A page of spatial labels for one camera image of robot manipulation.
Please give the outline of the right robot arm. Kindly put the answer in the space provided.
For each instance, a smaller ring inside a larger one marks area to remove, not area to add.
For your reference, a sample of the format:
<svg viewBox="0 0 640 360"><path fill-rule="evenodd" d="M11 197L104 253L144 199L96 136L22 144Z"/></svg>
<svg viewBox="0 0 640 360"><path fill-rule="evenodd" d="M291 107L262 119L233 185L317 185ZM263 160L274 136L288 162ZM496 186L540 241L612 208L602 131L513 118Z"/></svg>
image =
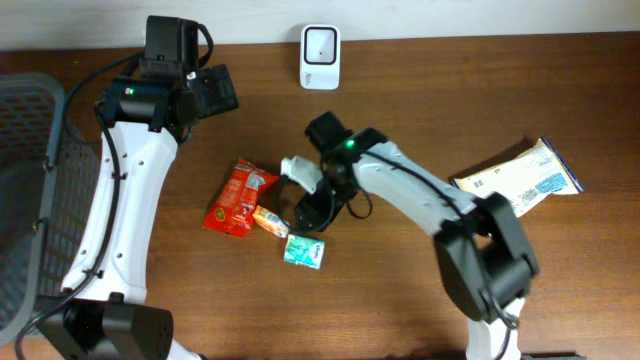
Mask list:
<svg viewBox="0 0 640 360"><path fill-rule="evenodd" d="M509 201L434 176L374 128L355 133L332 112L307 126L319 162L285 158L281 173L305 195L296 217L323 231L358 192L380 197L434 241L445 292L467 319L468 359L520 359L520 314L540 268Z"/></svg>

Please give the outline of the teal tissue pack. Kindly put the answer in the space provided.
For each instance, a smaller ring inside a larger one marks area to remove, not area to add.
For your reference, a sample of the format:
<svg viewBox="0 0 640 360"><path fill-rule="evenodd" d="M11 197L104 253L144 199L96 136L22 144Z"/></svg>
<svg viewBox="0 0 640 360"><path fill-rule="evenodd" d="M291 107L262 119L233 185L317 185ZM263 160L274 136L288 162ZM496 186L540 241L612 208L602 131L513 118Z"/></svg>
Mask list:
<svg viewBox="0 0 640 360"><path fill-rule="evenodd" d="M285 262L319 270L325 251L325 243L299 235L289 234L283 259Z"/></svg>

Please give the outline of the red snack pouch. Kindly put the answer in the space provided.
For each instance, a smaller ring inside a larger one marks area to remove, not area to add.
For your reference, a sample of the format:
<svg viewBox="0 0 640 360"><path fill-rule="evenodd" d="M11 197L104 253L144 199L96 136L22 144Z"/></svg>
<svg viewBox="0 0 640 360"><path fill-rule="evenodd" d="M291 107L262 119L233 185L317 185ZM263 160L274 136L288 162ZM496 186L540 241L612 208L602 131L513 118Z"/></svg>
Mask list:
<svg viewBox="0 0 640 360"><path fill-rule="evenodd" d="M277 175L239 159L221 194L204 217L203 227L244 237L254 224L253 213L258 198L278 180Z"/></svg>

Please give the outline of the cream snack bag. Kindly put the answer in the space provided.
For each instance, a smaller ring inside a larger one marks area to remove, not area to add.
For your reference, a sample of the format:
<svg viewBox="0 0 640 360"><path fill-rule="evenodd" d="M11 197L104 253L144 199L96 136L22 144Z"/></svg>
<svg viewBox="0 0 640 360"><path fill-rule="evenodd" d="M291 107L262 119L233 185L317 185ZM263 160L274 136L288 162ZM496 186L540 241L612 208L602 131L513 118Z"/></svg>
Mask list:
<svg viewBox="0 0 640 360"><path fill-rule="evenodd" d="M478 197L504 196L521 217L549 195L577 195L583 185L556 148L545 137L514 159L491 166L451 184Z"/></svg>

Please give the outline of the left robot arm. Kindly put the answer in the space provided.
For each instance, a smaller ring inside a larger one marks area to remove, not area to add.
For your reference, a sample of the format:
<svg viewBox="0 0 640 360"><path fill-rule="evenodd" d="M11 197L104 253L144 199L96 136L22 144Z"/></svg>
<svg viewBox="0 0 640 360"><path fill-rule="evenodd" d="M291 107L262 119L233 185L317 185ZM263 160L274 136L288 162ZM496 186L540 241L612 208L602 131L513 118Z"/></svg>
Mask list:
<svg viewBox="0 0 640 360"><path fill-rule="evenodd" d="M102 159L88 222L56 297L30 323L66 359L190 359L172 314L145 303L157 205L180 146L202 119L238 107L225 65L210 66L202 23L150 16L141 52L96 101Z"/></svg>

